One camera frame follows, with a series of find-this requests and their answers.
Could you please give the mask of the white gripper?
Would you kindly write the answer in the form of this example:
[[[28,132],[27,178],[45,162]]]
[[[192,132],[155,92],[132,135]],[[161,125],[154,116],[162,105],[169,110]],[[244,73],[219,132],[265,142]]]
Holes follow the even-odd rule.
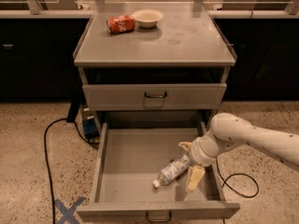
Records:
[[[188,169],[186,183],[186,190],[192,192],[206,173],[204,167],[208,167],[214,163],[216,158],[221,154],[221,141],[214,135],[204,134],[192,142],[179,142],[178,145],[185,151],[189,151],[192,163],[195,164]]]

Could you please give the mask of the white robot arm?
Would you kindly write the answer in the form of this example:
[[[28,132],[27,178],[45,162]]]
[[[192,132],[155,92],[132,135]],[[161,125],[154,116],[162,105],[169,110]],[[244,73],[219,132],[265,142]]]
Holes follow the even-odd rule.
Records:
[[[229,113],[215,115],[208,131],[192,142],[179,142],[191,159],[186,190],[194,191],[204,176],[205,168],[220,154],[241,145],[253,147],[284,165],[299,170],[299,135],[268,130]]]

